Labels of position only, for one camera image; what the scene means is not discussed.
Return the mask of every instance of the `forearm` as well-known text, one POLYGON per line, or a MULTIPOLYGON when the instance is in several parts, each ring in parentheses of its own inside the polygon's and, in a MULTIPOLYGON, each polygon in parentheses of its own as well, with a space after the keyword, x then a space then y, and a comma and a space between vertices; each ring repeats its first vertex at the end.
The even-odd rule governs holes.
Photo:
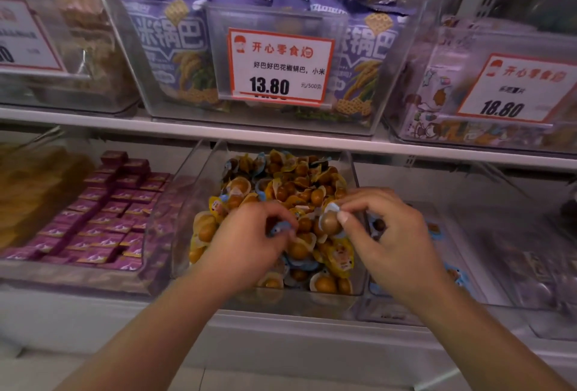
POLYGON ((226 300, 211 274, 198 270, 174 282, 57 391, 160 391, 169 387, 206 322, 226 300))
POLYGON ((448 284, 435 305, 415 308, 475 391, 565 391, 566 383, 479 303, 448 284))

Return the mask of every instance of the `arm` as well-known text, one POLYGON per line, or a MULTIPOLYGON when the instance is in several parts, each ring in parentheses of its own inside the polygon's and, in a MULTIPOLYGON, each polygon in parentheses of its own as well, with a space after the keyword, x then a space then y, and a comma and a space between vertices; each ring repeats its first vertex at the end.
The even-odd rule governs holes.
POLYGON ((337 203, 339 221, 372 277, 419 316, 473 390, 573 390, 452 282, 420 212, 386 189, 360 189, 337 203), (379 242, 350 215, 366 209, 387 226, 379 242))
POLYGON ((254 286, 294 235, 286 231, 266 238, 269 217, 298 227, 276 202, 246 204, 229 214, 202 259, 56 391, 168 389, 212 315, 229 297, 254 286))

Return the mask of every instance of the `price tag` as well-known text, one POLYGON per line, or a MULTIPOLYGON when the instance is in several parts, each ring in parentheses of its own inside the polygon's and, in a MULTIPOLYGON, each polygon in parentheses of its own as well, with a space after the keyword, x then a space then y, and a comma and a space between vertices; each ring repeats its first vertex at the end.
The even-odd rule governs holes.
POLYGON ((457 115, 546 122, 577 85, 577 65, 491 54, 457 115))
POLYGON ((238 100, 319 107, 335 41, 228 29, 232 96, 238 100))
POLYGON ((0 73, 66 73, 40 19, 25 0, 0 0, 0 73))

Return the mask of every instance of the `hand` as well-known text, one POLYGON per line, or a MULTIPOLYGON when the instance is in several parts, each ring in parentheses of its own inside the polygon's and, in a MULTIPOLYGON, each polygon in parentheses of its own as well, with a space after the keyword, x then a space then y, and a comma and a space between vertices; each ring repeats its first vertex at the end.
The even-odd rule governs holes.
POLYGON ((207 273, 225 297, 254 286, 296 236, 298 221, 276 201, 244 204, 224 219, 210 247, 193 268, 207 273), (288 221, 294 230, 266 236, 267 219, 288 221))
POLYGON ((337 217, 375 281, 417 313, 454 286, 437 255, 422 214, 390 189, 361 188, 336 201, 337 217), (379 242, 350 213, 369 210, 383 218, 379 242))

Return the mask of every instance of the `person's left hand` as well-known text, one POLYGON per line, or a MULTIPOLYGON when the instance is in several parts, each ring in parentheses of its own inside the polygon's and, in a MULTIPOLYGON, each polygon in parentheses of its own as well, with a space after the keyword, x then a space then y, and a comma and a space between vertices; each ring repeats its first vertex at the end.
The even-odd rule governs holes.
POLYGON ((297 219, 276 201, 244 204, 225 218, 193 268, 215 280, 215 288, 223 289, 222 294, 234 295, 254 286, 272 269, 297 229, 297 219), (269 218, 288 221, 294 230, 268 238, 269 218))

